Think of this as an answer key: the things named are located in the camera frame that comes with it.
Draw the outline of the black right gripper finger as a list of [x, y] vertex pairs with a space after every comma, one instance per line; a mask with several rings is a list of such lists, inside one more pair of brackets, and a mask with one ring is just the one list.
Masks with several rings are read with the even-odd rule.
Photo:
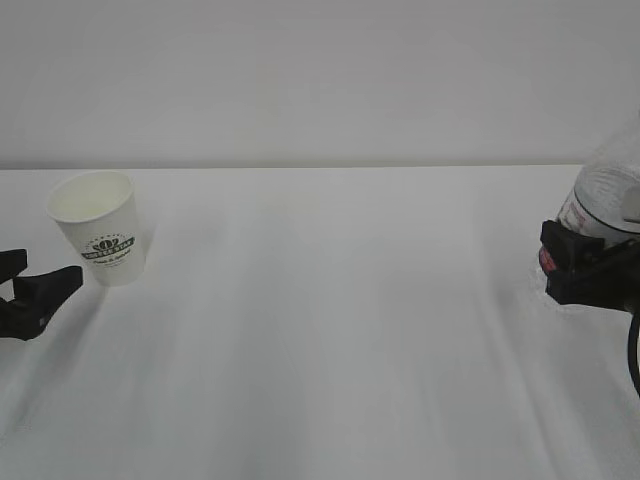
[[560, 223], [542, 224], [539, 264], [545, 292], [560, 305], [633, 312], [639, 307], [639, 242], [606, 246]]

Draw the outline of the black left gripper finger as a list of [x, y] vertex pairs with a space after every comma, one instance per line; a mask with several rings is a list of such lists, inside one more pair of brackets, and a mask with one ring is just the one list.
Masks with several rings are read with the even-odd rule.
[[13, 278], [14, 298], [1, 299], [1, 337], [28, 341], [40, 336], [59, 308], [82, 285], [80, 266]]
[[13, 249], [0, 252], [0, 283], [17, 277], [28, 266], [27, 250]]

